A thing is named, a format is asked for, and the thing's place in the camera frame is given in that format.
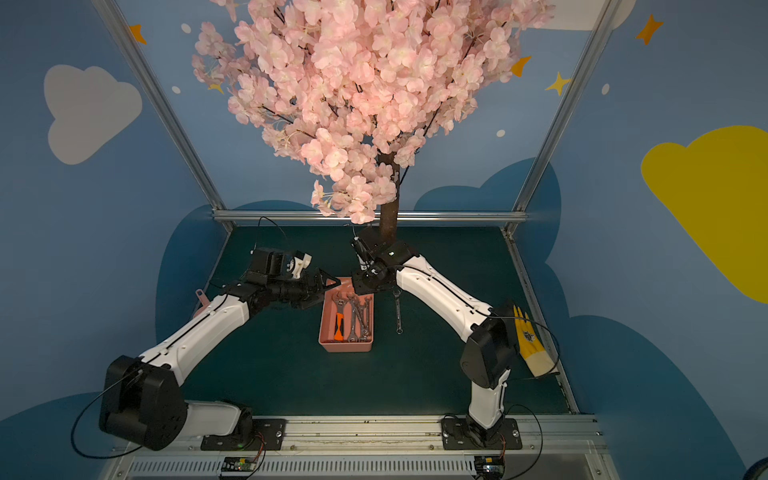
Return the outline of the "orange handled adjustable wrench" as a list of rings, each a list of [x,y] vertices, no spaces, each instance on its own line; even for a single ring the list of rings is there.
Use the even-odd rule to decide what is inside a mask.
[[[343,342],[345,340],[345,306],[346,306],[347,300],[341,296],[337,296],[334,299],[334,304],[336,307],[335,312],[335,330],[334,330],[334,336],[333,339],[335,342]]]

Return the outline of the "pink plastic storage box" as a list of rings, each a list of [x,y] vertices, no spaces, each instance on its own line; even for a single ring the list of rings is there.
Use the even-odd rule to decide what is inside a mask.
[[[334,299],[341,296],[347,300],[345,314],[345,340],[335,342],[336,307]],[[318,343],[329,353],[365,353],[372,349],[374,341],[374,295],[358,296],[353,289],[351,277],[342,277],[341,286],[326,293]]]

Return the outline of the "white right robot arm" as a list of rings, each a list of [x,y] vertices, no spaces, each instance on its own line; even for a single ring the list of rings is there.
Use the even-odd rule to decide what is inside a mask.
[[[352,276],[357,294],[408,292],[464,342],[460,367],[471,382],[467,434],[478,444],[493,439],[504,421],[507,380],[519,353],[514,319],[461,290],[402,241],[368,242],[358,235],[352,246],[360,262]]]

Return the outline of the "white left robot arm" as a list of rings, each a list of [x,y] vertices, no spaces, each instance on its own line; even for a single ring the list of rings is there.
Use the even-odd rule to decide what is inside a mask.
[[[319,270],[299,277],[260,276],[255,282],[240,280],[228,286],[155,347],[110,364],[100,430],[153,451],[186,436],[202,436],[216,447],[249,447],[256,437],[251,408],[188,402],[182,392],[187,377],[216,346],[270,304],[307,309],[340,284],[339,278]]]

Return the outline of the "pink plastic dustpan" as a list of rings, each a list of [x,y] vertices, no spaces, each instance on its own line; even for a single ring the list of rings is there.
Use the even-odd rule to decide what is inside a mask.
[[[198,301],[198,306],[194,312],[194,315],[197,316],[210,306],[210,300],[202,289],[196,289],[195,296]]]

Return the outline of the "yellow rubber glove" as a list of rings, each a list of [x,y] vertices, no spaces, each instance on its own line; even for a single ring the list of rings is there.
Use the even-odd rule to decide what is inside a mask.
[[[527,313],[517,305],[512,306],[512,320],[515,323],[520,355],[534,378],[558,374],[556,362],[546,351],[538,338],[534,324]]]

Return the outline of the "pink cherry blossom tree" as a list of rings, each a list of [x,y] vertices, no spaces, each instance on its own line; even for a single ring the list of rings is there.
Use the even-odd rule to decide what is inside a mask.
[[[235,119],[316,180],[312,205],[393,241],[403,174],[437,133],[507,82],[548,1],[227,1],[234,37],[203,23],[192,67]]]

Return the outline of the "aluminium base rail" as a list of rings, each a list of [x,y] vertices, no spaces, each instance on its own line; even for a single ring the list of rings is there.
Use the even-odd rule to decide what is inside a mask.
[[[205,451],[181,437],[164,450],[120,449],[103,479],[616,479],[588,415],[509,415],[480,445],[454,415],[258,419],[264,444]]]

